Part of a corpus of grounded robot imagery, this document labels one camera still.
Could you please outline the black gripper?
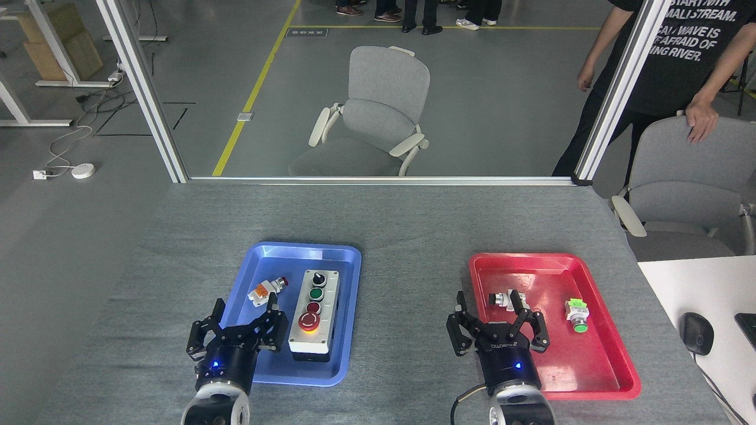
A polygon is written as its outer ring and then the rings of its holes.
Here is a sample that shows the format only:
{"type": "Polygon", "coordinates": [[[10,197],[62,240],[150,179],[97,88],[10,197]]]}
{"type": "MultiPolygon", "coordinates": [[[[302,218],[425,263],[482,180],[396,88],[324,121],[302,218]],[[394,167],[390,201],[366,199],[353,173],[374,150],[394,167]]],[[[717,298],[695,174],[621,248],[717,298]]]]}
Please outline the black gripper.
{"type": "Polygon", "coordinates": [[[454,312],[447,317],[447,331],[456,356],[464,356],[475,348],[480,358],[484,384],[488,392],[493,392],[499,385],[532,385],[541,388],[540,378],[533,361],[531,349],[543,353],[550,346],[550,337],[546,329],[545,317],[540,311],[532,311],[522,301],[517,290],[509,292],[510,304],[517,314],[512,323],[487,323],[469,313],[464,291],[456,295],[454,312]],[[530,341],[520,333],[524,323],[529,323],[533,330],[530,341]],[[485,329],[491,335],[497,335],[496,341],[481,333],[485,329]]]}
{"type": "Polygon", "coordinates": [[[193,361],[199,361],[196,390],[206,384],[224,382],[250,393],[259,351],[280,352],[288,320],[275,293],[268,296],[265,311],[248,325],[221,329],[224,310],[224,299],[218,298],[210,315],[192,323],[186,353],[193,361]],[[216,336],[205,346],[208,331],[216,336]]]}

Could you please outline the person's left hand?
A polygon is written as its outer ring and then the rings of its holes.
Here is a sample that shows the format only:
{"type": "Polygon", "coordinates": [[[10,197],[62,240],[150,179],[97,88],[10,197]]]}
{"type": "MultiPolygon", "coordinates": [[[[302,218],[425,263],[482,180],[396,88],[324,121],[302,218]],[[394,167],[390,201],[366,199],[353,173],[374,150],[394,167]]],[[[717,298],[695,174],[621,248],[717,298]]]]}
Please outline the person's left hand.
{"type": "Polygon", "coordinates": [[[685,110],[686,121],[689,126],[688,141],[698,143],[705,140],[718,124],[719,115],[711,102],[691,102],[685,110]]]}

